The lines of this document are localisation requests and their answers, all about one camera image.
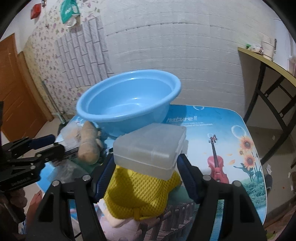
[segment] fence illustration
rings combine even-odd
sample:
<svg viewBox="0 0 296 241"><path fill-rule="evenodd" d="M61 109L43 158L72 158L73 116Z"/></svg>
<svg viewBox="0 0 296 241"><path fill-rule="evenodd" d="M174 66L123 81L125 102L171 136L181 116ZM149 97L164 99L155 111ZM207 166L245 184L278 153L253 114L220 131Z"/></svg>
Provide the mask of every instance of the fence illustration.
<svg viewBox="0 0 296 241"><path fill-rule="evenodd" d="M184 236L193 221L194 203L168 206L151 224L140 223L133 241L169 241Z"/></svg>

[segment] wooden door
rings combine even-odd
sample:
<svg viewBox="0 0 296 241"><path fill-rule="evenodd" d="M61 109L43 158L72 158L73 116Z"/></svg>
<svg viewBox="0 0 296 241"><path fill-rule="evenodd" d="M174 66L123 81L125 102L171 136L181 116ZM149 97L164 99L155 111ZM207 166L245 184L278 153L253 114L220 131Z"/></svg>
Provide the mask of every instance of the wooden door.
<svg viewBox="0 0 296 241"><path fill-rule="evenodd" d="M1 130L10 141L33 138L46 122L24 85L14 34L0 42L0 101L4 101Z"/></svg>

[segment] gray brick wallpaper panel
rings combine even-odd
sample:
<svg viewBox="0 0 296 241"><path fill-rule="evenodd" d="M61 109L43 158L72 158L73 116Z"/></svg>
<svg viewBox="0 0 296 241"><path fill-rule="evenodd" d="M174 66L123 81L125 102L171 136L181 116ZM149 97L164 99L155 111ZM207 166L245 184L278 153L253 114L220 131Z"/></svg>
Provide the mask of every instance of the gray brick wallpaper panel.
<svg viewBox="0 0 296 241"><path fill-rule="evenodd" d="M72 28L56 40L55 50L69 89L95 85L113 75L100 18Z"/></svg>

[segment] green plastic bag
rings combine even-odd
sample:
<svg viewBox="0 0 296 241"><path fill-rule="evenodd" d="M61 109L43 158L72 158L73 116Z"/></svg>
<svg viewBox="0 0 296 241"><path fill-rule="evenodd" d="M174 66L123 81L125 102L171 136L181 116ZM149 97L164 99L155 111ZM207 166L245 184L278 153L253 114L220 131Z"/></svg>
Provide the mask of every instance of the green plastic bag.
<svg viewBox="0 0 296 241"><path fill-rule="evenodd" d="M68 27L76 24L76 17L80 15L76 0L64 0L61 4L62 22Z"/></svg>

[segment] violin illustration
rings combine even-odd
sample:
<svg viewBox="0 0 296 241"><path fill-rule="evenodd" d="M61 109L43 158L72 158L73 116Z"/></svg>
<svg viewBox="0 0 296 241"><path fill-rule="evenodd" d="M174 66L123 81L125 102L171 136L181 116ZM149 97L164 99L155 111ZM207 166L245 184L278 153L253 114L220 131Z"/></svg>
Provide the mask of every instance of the violin illustration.
<svg viewBox="0 0 296 241"><path fill-rule="evenodd" d="M223 172L223 166L224 161L223 158L220 156L217 156L214 143L216 143L218 139L216 138L216 135L213 135L213 137L210 137L209 143L212 145L213 150L213 156L210 156L207 159L207 163L209 164L209 168L211 169L210 176L215 179L217 182L222 183L229 183L229 180L227 178L227 175Z"/></svg>

